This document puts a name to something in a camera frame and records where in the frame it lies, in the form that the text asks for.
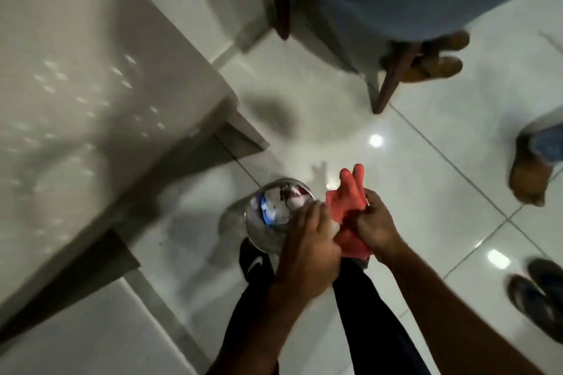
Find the white tile floor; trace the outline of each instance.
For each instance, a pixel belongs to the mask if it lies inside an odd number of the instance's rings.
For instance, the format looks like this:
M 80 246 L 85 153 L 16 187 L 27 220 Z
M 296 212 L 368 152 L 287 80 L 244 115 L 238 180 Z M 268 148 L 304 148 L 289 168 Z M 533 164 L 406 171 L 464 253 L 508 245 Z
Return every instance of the white tile floor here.
M 563 45 L 563 25 L 530 15 L 545 8 L 560 17 L 563 2 L 551 2 L 515 0 L 483 16 L 460 53 L 459 76 L 401 86 L 379 116 L 370 113 L 365 83 L 339 68 L 320 42 L 313 53 L 311 42 L 282 42 L 271 32 L 229 61 L 221 73 L 271 147 L 186 179 L 174 191 L 179 201 L 132 246 L 147 279 L 207 357 L 215 357 L 244 288 L 236 260 L 242 227 L 230 222 L 223 230 L 225 208 L 256 183 L 281 176 L 306 182 L 322 198 L 337 186 L 342 167 L 363 163 L 365 185 L 381 195 L 411 246 L 498 332 L 546 373 L 558 373 L 561 346 L 504 294 L 504 280 L 522 272 L 527 258 L 544 253 L 563 263 L 563 175 L 552 180 L 542 209 L 520 209 L 506 187 L 519 130 L 563 106 L 563 55 L 554 47 Z M 240 154 L 242 142 L 219 138 Z M 225 149 L 212 142 L 205 151 Z M 510 264 L 495 267 L 492 250 Z M 389 271 L 372 260 L 368 275 L 437 374 Z M 352 373 L 330 291 L 300 318 L 280 366 L 292 374 Z

